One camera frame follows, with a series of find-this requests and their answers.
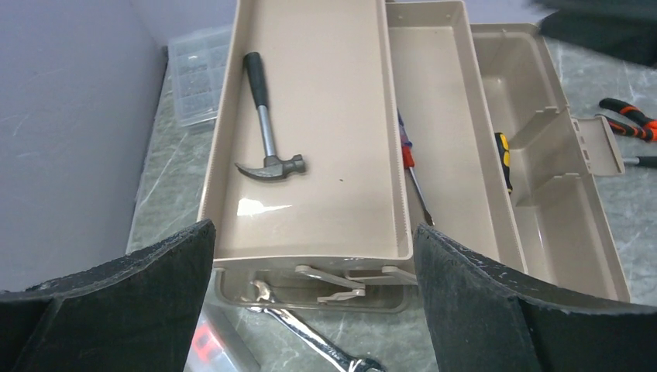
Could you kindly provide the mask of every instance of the yellow and black screwdriver handle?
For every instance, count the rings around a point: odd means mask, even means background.
[[[504,180],[507,182],[507,190],[510,195],[513,191],[513,186],[511,186],[511,154],[509,153],[509,142],[503,133],[497,132],[495,133],[495,143],[497,144],[497,152],[500,154]]]

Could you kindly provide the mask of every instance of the wrench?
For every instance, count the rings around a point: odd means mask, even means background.
[[[251,283],[258,288],[257,301],[268,301],[271,303],[277,302],[276,297],[273,295],[267,283],[259,280],[254,280]],[[331,364],[341,372],[386,372],[385,368],[373,359],[356,358],[340,350],[340,348],[334,343],[328,341],[324,336],[310,328],[310,326],[306,325],[301,319],[297,318],[288,310],[261,308],[256,306],[250,307],[248,310],[251,312],[263,312],[273,316],[278,322],[282,323],[287,329],[303,339],[313,350],[320,353],[324,359],[331,362]]]

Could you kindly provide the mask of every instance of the orange pliers handle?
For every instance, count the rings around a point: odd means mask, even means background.
[[[641,110],[627,102],[615,98],[605,98],[600,101],[599,106],[617,114],[623,115],[640,125],[640,128],[629,126],[618,120],[605,116],[609,121],[611,130],[621,136],[636,137],[645,142],[657,142],[657,120],[649,118]]]

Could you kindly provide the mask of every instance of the screwdriver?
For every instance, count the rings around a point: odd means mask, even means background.
[[[623,163],[634,167],[657,168],[657,157],[624,157]]]
[[[507,191],[509,195],[513,191],[511,186],[511,154],[509,153],[509,142],[507,137],[502,132],[495,132],[495,143],[497,144],[497,152],[500,154],[500,162],[502,163],[502,170],[504,171],[504,180],[507,182]]]
[[[399,113],[399,110],[397,110],[397,117],[399,118],[399,134],[401,137],[401,157],[404,159],[404,169],[408,169],[408,173],[411,174],[411,179],[413,180],[413,186],[415,186],[415,191],[418,193],[418,196],[420,197],[420,204],[422,206],[422,211],[425,214],[425,221],[427,222],[428,225],[430,226],[435,226],[433,223],[433,218],[431,217],[431,213],[429,213],[429,210],[427,209],[427,202],[425,201],[425,196],[422,194],[422,190],[420,189],[420,184],[418,183],[418,179],[415,177],[415,160],[413,160],[413,155],[411,154],[411,147],[413,147],[413,143],[408,140],[408,135],[406,134],[406,129],[404,128],[404,121],[401,119],[401,114]]]

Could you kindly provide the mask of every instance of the toolbox compartment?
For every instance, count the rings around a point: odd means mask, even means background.
[[[260,126],[243,71],[262,55],[281,158],[305,174],[255,181]],[[215,267],[376,269],[412,257],[383,0],[240,0],[201,197]]]
[[[472,25],[472,31],[493,128],[509,140],[510,198],[525,273],[630,301],[593,179],[624,172],[609,125],[571,119],[534,25]]]
[[[387,18],[397,103],[436,229],[522,270],[465,5],[388,3]],[[415,227],[423,215],[407,181]]]
[[[262,304],[256,300],[257,290],[249,284],[255,279],[269,284],[272,292],[277,296],[278,303]],[[227,305],[390,314],[407,308],[411,291],[410,286],[368,285],[364,296],[319,303],[318,298],[330,297],[347,289],[296,274],[293,270],[227,270],[216,275],[214,286],[219,301]]]

